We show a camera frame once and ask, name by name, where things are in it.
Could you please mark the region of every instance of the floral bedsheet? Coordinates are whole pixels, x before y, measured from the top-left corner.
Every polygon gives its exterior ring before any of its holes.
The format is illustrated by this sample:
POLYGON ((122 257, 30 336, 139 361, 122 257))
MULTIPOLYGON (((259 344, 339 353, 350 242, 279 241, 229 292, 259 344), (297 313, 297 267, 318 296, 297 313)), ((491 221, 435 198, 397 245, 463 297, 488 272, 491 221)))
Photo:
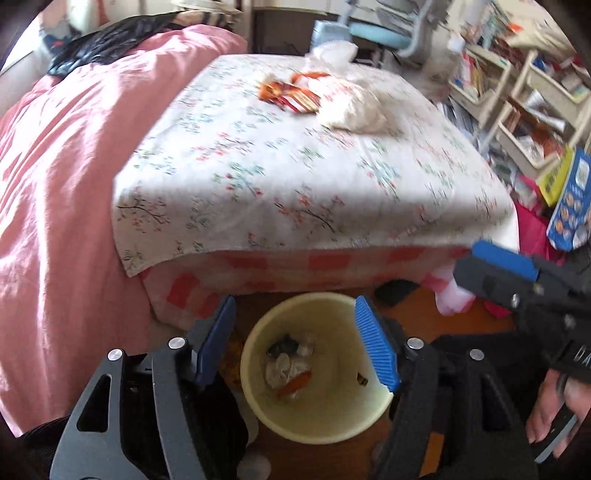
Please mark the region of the floral bedsheet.
POLYGON ((171 103, 114 181, 115 243, 129 276, 215 251, 518 248, 513 203, 461 133, 394 74, 351 65, 380 91, 388 129, 321 127, 257 98, 301 57, 215 60, 171 103))

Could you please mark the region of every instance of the black cloth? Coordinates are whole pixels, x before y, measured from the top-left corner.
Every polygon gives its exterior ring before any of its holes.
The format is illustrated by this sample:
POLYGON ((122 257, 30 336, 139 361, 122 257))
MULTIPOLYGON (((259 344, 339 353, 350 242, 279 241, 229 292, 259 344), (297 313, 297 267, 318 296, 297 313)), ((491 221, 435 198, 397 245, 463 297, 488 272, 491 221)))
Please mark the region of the black cloth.
POLYGON ((177 14, 170 12, 129 17, 103 30, 77 38, 53 58, 47 73, 65 78, 82 65, 113 63, 146 38, 162 32, 177 14))

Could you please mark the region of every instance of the pink bedsheet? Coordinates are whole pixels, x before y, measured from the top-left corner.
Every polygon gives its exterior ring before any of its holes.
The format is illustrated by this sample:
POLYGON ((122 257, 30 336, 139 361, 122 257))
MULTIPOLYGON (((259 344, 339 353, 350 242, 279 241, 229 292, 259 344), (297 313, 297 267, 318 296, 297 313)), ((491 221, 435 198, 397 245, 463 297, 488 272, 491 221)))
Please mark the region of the pink bedsheet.
POLYGON ((41 79, 0 122, 0 409, 15 433, 66 414, 112 348, 148 346, 150 304, 113 243, 113 177, 176 94, 246 42, 198 25, 109 66, 41 79))

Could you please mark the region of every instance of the wall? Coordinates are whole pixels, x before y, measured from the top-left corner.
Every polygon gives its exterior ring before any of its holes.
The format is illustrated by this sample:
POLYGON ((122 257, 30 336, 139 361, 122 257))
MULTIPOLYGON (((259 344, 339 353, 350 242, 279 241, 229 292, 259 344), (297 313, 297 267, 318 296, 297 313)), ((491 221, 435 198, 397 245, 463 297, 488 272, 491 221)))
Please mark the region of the wall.
POLYGON ((45 75, 49 61, 49 56, 39 49, 0 75, 0 117, 45 75))

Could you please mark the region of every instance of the finger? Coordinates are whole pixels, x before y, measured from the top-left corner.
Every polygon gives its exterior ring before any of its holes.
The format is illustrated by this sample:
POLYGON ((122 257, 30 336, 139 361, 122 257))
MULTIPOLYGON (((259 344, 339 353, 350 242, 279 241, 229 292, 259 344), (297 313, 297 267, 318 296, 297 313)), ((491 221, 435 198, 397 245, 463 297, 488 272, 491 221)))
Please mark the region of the finger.
POLYGON ((527 423, 525 424, 525 434, 527 435, 527 440, 530 444, 534 443, 535 438, 536 438, 535 430, 534 430, 531 422, 532 422, 532 417, 530 416, 527 419, 527 423))
POLYGON ((558 443, 556 448, 552 451, 552 454, 554 455, 555 458, 560 457, 560 455, 562 455, 564 453, 564 451, 566 450, 566 447, 569 446, 570 442, 573 440, 574 436, 577 435, 577 432, 579 431, 580 428, 581 428, 581 423, 577 422, 577 424, 573 427, 573 429, 570 431, 570 433, 558 443))
POLYGON ((560 455, 562 455, 564 453, 564 451, 566 450, 566 447, 568 447, 568 446, 569 446, 569 440, 566 438, 562 439, 558 443, 556 448, 552 451, 552 455, 554 455, 554 458, 560 457, 560 455))
POLYGON ((591 409, 591 386, 569 378, 564 387, 564 401, 577 418, 583 421, 591 409))
POLYGON ((526 422, 525 432, 530 443, 540 442, 548 435, 552 421, 563 405, 556 391, 559 372, 549 370, 544 382, 540 385, 538 400, 526 422))

